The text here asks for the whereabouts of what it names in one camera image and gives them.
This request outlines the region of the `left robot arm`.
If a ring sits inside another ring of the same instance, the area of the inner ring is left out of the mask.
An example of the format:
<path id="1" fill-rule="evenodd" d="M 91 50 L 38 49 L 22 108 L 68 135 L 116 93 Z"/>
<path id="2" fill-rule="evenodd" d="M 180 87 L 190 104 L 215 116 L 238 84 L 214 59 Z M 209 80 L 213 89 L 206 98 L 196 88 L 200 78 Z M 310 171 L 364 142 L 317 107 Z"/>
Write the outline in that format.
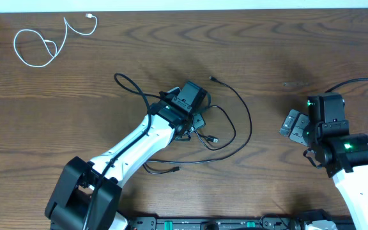
<path id="1" fill-rule="evenodd" d="M 141 124 L 117 145 L 86 162 L 71 159 L 45 208 L 51 229 L 126 229 L 118 213 L 123 186 L 156 152 L 194 129 L 194 115 L 208 96 L 188 81 L 160 94 Z"/>

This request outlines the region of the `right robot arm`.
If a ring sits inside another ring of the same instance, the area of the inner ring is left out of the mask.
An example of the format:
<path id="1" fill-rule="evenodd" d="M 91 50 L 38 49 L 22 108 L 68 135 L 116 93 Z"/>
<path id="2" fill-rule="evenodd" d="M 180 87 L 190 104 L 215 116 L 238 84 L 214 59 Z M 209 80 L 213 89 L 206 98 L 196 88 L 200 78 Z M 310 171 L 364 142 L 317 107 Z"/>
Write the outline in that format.
<path id="1" fill-rule="evenodd" d="M 309 162 L 333 179 L 355 228 L 368 229 L 368 135 L 350 133 L 344 106 L 338 93 L 308 96 L 308 112 L 290 110 L 280 134 L 314 154 Z"/>

